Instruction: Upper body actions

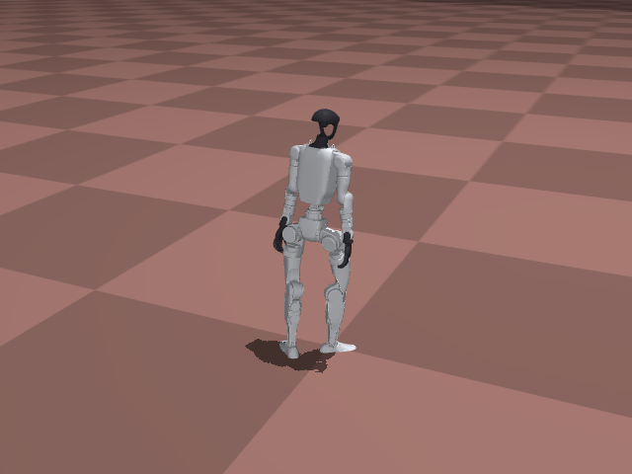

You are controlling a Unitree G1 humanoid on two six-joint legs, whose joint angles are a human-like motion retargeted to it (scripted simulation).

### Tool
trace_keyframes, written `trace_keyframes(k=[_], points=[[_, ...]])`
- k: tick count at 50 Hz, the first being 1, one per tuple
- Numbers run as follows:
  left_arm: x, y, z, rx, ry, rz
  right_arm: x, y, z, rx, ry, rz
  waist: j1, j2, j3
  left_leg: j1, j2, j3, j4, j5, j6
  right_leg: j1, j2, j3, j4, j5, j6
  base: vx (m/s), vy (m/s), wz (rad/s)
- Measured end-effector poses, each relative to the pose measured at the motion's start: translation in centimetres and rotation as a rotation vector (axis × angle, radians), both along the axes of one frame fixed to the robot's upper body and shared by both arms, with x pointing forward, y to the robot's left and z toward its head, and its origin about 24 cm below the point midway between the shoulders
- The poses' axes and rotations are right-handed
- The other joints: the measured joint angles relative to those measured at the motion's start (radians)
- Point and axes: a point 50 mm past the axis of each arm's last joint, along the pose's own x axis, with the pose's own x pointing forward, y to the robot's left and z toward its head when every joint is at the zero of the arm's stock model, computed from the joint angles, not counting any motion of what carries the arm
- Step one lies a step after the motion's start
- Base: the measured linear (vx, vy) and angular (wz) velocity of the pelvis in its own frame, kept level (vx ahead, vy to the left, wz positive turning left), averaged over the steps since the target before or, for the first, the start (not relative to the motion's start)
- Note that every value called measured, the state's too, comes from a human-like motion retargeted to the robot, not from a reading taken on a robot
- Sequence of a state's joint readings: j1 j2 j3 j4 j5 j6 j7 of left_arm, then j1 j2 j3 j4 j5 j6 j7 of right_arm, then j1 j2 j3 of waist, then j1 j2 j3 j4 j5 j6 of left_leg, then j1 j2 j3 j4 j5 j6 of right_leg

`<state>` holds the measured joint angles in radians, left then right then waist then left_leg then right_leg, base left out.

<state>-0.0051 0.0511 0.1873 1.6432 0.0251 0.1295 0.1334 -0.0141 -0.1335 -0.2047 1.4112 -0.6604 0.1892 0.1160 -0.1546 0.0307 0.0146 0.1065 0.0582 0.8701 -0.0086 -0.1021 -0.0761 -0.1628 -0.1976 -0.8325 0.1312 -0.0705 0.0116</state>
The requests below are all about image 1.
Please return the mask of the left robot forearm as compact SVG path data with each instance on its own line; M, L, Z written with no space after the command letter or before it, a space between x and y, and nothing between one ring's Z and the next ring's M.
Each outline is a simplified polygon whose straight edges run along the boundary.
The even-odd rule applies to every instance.
M281 217L285 216L287 218L285 225L290 225L292 223L292 217L295 211L297 195L293 194L292 192L289 192L288 189L286 188L284 198L285 198L285 202L284 202L283 212L282 212Z

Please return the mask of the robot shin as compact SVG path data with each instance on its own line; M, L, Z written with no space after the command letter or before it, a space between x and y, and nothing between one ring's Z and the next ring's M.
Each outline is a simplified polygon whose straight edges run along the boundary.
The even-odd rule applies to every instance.
M284 295L284 318L286 322L286 334L287 334L287 346L290 347L291 343L295 346L296 341L296 329L299 322L301 312L301 300L293 299L293 287L291 283L288 283L285 288Z
M325 303L326 306L326 324L328 324L328 343L330 347L337 346L337 340L340 333L340 327L342 325L346 293L343 296L342 292L333 288L328 292L328 300ZM336 337L337 336L337 337Z

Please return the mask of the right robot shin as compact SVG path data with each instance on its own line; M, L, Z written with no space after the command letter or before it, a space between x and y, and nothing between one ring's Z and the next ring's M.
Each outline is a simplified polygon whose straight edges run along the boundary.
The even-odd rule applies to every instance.
M325 303L326 306L326 324L328 324L328 343L330 347L337 346L337 340L340 333L340 327L342 325L346 293L343 296L342 292L333 288L328 292L328 300ZM337 337L336 337L337 336Z

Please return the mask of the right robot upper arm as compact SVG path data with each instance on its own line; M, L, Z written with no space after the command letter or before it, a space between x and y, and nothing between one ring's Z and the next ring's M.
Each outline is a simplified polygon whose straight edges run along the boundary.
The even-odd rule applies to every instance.
M353 160L351 156L340 153L333 152L333 164L335 168L337 168L337 196L336 201L338 204L344 205L344 199L346 194L350 194L348 192L348 188L351 181L351 168L353 165Z

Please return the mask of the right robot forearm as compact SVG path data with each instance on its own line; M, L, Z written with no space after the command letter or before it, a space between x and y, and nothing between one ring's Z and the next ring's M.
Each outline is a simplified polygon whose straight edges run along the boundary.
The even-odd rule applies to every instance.
M339 208L339 214L341 216L341 227L343 229L342 238L344 239L344 233L350 232L351 240L354 238L353 233L353 202L354 197L352 194L346 194L344 199L344 206Z

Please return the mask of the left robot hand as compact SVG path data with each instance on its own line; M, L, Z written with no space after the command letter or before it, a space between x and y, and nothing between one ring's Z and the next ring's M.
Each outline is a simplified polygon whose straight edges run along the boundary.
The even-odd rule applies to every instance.
M274 240L274 247L277 251L279 252L283 252L283 248L282 248L282 240L284 241L284 239L282 238L282 230L287 226L285 225L287 222L287 218L285 216L283 216L281 218L281 221L279 223L279 229L276 232L276 238ZM284 241L284 244L286 245L286 241Z

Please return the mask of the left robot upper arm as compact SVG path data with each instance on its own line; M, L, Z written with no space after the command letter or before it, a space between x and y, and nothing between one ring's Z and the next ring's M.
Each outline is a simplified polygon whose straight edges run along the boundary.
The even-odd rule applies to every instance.
M290 157L290 165L289 165L289 181L288 181L288 186L287 189L289 192L292 193L296 193L298 194L298 190L297 190L297 169L298 169L298 157L299 157L299 151L300 148L303 145L295 145L292 146L289 150L289 157Z

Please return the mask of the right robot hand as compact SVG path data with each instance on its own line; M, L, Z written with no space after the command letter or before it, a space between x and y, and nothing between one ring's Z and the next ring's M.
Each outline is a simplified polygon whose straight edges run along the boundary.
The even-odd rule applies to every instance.
M349 257L351 256L351 253L352 253L352 243L353 242L354 242L353 239L351 240L350 232L345 232L344 233L344 240L343 240L343 243L345 243L345 256L344 256L344 262L341 265L337 266L339 269L342 269L343 267L345 267L348 264Z

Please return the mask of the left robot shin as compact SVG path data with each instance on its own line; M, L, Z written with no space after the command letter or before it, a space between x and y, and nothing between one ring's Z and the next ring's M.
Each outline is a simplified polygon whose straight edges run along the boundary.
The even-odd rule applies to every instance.
M286 322L286 334L287 334L287 346L290 347L291 343L295 346L296 341L296 329L299 322L301 312L301 300L293 299L293 287L291 283L288 283L285 288L284 295L284 318Z

